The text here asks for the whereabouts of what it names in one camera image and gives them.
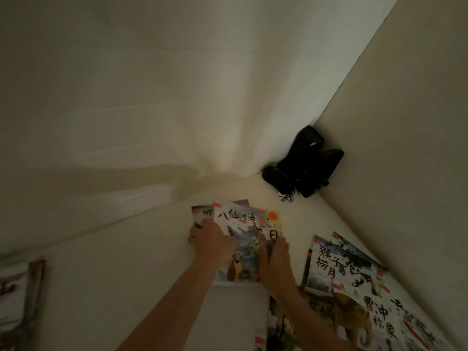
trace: elephant illustration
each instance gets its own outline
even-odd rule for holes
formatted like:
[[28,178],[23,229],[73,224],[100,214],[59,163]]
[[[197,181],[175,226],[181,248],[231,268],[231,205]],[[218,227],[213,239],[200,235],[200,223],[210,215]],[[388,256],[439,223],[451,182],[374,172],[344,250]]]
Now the elephant illustration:
[[372,321],[365,307],[354,299],[341,293],[335,293],[335,328],[341,325],[346,331],[346,339],[351,347],[358,348],[359,330],[366,331],[366,340],[361,343],[368,347],[372,342]]

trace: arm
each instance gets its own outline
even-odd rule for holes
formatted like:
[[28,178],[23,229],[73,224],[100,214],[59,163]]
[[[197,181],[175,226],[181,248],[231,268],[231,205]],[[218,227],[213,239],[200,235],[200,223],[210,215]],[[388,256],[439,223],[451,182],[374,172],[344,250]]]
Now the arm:
[[203,228],[192,227],[188,242],[196,258],[117,351],[182,350],[208,289],[237,241],[205,219]]
[[262,236],[258,272],[261,283],[283,308],[294,325],[304,351],[351,351],[322,317],[309,307],[296,287],[289,259],[289,244],[278,238],[268,261],[265,236]]

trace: hand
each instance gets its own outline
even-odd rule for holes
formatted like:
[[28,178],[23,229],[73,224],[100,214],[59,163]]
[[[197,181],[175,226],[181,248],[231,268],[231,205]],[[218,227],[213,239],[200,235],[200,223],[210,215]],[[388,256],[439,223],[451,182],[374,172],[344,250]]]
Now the hand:
[[202,227],[190,228],[187,241],[196,248],[196,261],[211,264],[218,269],[232,258],[237,240],[224,235],[219,225],[210,219],[203,219]]
[[296,280],[289,259],[289,243],[285,238],[280,237],[276,240],[272,256],[268,261],[265,236],[260,235],[258,274],[260,282],[280,303],[291,293],[297,292]]

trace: white floor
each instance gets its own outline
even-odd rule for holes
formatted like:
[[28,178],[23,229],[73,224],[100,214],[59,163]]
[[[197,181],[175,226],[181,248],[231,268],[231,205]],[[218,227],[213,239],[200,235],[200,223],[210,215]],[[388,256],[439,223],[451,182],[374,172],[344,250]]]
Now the white floor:
[[[337,231],[371,255],[319,195],[296,195],[292,204],[282,203],[260,175],[252,175],[28,254],[43,255],[50,265],[34,349],[114,350],[192,261],[194,252],[186,243],[190,207],[209,204],[215,195],[247,198],[251,206],[281,212],[297,282],[314,234],[328,239]],[[391,284],[404,305],[412,303]],[[251,351],[255,331],[266,327],[267,307],[268,294],[261,287],[212,287],[186,350]],[[411,309],[436,330],[419,307]]]

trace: forearm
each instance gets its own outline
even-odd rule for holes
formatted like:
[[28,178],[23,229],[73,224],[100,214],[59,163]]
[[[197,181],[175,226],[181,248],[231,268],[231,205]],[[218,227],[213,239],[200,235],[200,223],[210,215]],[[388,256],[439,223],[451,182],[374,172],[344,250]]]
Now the forearm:
[[297,290],[290,291],[278,301],[284,313],[294,325],[304,351],[350,351],[329,328],[319,313],[309,307]]
[[195,260],[117,351],[182,350],[217,271]]

